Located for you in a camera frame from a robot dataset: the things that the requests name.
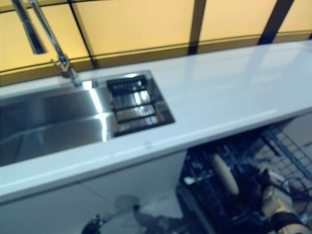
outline stainless steel sink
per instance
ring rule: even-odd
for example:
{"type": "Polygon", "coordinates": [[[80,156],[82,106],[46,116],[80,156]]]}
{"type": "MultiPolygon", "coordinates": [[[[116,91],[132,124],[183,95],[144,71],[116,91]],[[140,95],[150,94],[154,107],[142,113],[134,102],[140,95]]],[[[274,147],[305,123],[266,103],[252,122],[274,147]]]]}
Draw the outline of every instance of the stainless steel sink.
{"type": "Polygon", "coordinates": [[[0,102],[0,166],[173,123],[149,71],[0,102]]]}

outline faucet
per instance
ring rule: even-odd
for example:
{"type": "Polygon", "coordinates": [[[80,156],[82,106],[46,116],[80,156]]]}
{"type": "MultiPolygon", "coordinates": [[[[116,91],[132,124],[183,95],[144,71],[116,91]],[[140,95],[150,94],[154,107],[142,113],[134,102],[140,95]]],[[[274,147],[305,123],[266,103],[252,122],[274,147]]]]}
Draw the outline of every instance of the faucet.
{"type": "MultiPolygon", "coordinates": [[[[46,53],[46,50],[43,46],[43,43],[33,26],[31,19],[27,13],[27,10],[22,3],[21,0],[11,0],[12,4],[14,6],[14,9],[16,10],[20,20],[23,23],[23,27],[25,29],[27,38],[29,40],[30,46],[33,50],[34,54],[43,54],[46,53]]],[[[39,22],[41,23],[43,29],[45,30],[50,42],[54,46],[54,49],[58,55],[59,65],[52,59],[51,62],[56,66],[57,69],[59,69],[60,74],[64,78],[70,78],[72,83],[75,86],[80,86],[81,81],[78,79],[77,73],[70,63],[68,57],[66,54],[63,53],[56,37],[54,36],[52,29],[46,20],[37,0],[28,0],[31,7],[34,9],[35,14],[37,15],[37,18],[39,19],[39,22]]]]}

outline white countertop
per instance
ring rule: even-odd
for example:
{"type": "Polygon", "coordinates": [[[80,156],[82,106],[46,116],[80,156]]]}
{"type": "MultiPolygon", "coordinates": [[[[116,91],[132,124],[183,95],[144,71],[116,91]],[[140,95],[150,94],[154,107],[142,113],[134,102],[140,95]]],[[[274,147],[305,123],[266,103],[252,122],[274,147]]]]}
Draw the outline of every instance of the white countertop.
{"type": "MultiPolygon", "coordinates": [[[[0,167],[0,202],[187,149],[312,110],[312,41],[245,47],[83,72],[151,70],[176,122],[0,167]]],[[[0,97],[58,85],[52,77],[0,97]]]]}

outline wire rack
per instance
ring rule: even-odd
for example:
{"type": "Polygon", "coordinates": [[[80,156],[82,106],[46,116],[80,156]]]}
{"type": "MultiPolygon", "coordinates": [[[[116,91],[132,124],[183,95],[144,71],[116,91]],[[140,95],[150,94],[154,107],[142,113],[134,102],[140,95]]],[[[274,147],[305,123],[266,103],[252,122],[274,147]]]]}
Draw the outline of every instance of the wire rack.
{"type": "Polygon", "coordinates": [[[242,133],[189,150],[181,184],[188,186],[208,215],[231,226],[252,219],[263,223],[262,193],[255,174],[268,169],[281,176],[292,189],[297,211],[312,213],[312,158],[277,125],[242,133]],[[210,158],[219,154],[230,167],[240,191],[237,198],[229,194],[215,176],[210,158]]]}

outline open dishwasher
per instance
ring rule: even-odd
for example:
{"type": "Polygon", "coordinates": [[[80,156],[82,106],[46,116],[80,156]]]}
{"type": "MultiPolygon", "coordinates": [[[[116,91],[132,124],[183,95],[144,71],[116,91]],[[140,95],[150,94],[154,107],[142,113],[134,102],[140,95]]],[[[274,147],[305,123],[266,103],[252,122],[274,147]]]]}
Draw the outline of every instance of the open dishwasher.
{"type": "Polygon", "coordinates": [[[310,225],[312,156],[283,132],[283,126],[266,126],[188,150],[177,194],[207,233],[290,233],[281,232],[280,216],[267,217],[272,209],[282,209],[272,201],[266,204],[267,198],[281,200],[274,189],[282,191],[296,214],[284,212],[286,224],[310,225]]]}

